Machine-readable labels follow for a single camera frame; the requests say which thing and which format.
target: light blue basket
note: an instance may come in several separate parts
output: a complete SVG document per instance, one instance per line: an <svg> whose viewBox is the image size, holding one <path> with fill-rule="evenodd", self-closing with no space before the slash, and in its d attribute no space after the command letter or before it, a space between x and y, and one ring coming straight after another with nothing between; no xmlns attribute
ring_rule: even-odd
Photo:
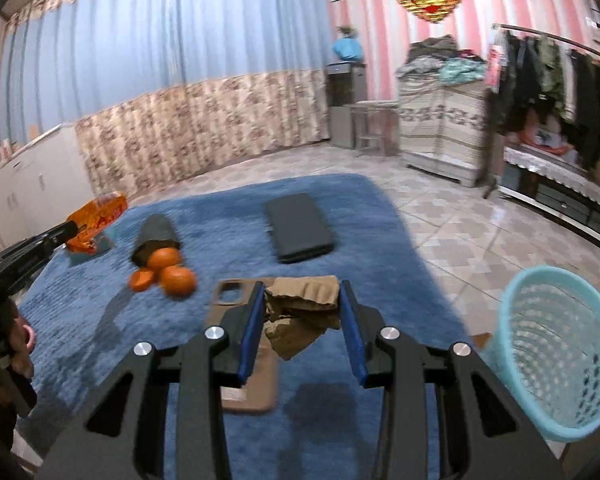
<svg viewBox="0 0 600 480"><path fill-rule="evenodd" d="M600 425L600 293L580 276L519 272L481 357L546 439L574 442Z"/></svg>

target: white cabinet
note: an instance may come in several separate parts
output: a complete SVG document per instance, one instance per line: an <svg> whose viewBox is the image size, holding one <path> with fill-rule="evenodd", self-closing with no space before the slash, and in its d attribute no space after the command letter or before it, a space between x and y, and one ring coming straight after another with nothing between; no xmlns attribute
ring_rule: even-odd
<svg viewBox="0 0 600 480"><path fill-rule="evenodd" d="M73 125L54 128L0 168L0 248L51 229L93 198Z"/></svg>

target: tile floor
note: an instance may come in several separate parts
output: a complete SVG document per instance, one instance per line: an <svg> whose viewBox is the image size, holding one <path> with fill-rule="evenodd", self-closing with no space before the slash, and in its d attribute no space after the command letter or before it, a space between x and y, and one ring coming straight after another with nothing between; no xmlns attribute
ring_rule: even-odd
<svg viewBox="0 0 600 480"><path fill-rule="evenodd" d="M470 333L492 332L498 300L525 267L572 270L600 291L600 248L522 204L494 192L319 143L293 148L202 174L135 198L130 205L231 189L279 178L359 173L392 200L413 244Z"/></svg>

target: blue carpet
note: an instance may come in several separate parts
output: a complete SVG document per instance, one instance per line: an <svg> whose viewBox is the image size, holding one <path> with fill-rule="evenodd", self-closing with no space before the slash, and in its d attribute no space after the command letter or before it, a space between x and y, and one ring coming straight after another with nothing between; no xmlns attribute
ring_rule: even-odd
<svg viewBox="0 0 600 480"><path fill-rule="evenodd" d="M336 249L283 265L266 232L263 204L298 192L315 199ZM151 213L171 219L184 242L186 264L198 274L198 290L186 301L169 300L156 286L138 295L126 286L134 270L129 261L134 239ZM45 454L88 391L137 341L164 348L200 332L218 280L323 274L350 280L361 303L375 306L386 322L422 343L446 348L466 338L393 205L365 177L308 176L135 207L116 224L115 248L73 267L59 251L22 303L21 312L38 333L32 355L38 405L20 421L20 431ZM225 416L234 478L368 479L380 407L380 390L357 386L342 332L328 331L281 364L274 412ZM173 457L173 428L171 413L168 457ZM435 425L429 439L437 441ZM429 456L432 476L438 469L436 446L430 446ZM172 464L168 458L167 478L173 478Z"/></svg>

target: curtain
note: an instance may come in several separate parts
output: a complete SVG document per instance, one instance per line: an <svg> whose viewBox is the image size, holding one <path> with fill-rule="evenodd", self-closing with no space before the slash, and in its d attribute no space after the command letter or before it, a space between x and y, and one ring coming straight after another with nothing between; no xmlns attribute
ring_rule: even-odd
<svg viewBox="0 0 600 480"><path fill-rule="evenodd" d="M176 86L281 72L306 81L330 61L330 39L326 0L33 1L4 41L0 139L24 145L32 126ZM301 94L319 98L319 79Z"/></svg>
<svg viewBox="0 0 600 480"><path fill-rule="evenodd" d="M76 123L97 192L133 196L326 132L323 70L242 75L144 94Z"/></svg>

